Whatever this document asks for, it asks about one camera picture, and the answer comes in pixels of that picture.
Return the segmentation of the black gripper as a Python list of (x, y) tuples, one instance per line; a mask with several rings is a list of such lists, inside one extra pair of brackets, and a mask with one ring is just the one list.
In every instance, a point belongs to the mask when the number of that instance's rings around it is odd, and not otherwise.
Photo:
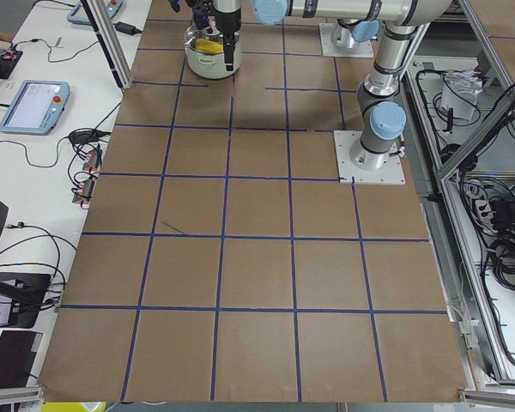
[(240, 0), (214, 0), (215, 25), (223, 34), (222, 45), (226, 71), (234, 71), (235, 33), (241, 27)]

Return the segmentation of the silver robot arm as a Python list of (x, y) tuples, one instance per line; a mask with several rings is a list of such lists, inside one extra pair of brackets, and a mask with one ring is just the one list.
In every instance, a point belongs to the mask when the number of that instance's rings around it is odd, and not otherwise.
[[(266, 26), (276, 25), (290, 15), (292, 1), (251, 1), (252, 12), (257, 20)], [(224, 63), (227, 72), (235, 71), (235, 52), (237, 51), (237, 32), (241, 28), (241, 1), (212, 1), (206, 6), (206, 14), (212, 15), (215, 28), (222, 35)], [(338, 19), (333, 41), (339, 46), (348, 46), (348, 39), (357, 43), (366, 42), (379, 30), (379, 21), (369, 17), (367, 20)]]
[(362, 170), (376, 171), (389, 158), (393, 142), (403, 133), (406, 114), (389, 99), (396, 93), (404, 59), (417, 41), (417, 30), (440, 17), (448, 1), (252, 1), (252, 11), (264, 25), (280, 23), (286, 16), (338, 20), (382, 21), (383, 34), (373, 69), (358, 90), (364, 121), (360, 140), (349, 158)]

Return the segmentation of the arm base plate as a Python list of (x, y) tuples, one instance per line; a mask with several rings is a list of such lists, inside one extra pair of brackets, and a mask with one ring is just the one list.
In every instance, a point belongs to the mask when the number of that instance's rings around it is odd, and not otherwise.
[(339, 181), (356, 185), (404, 185), (400, 156), (393, 143), (384, 154), (372, 154), (361, 146), (361, 131), (335, 130), (334, 142)]
[(336, 23), (320, 23), (322, 55), (340, 58), (372, 58), (371, 40), (379, 30), (377, 21), (364, 21), (343, 27)]

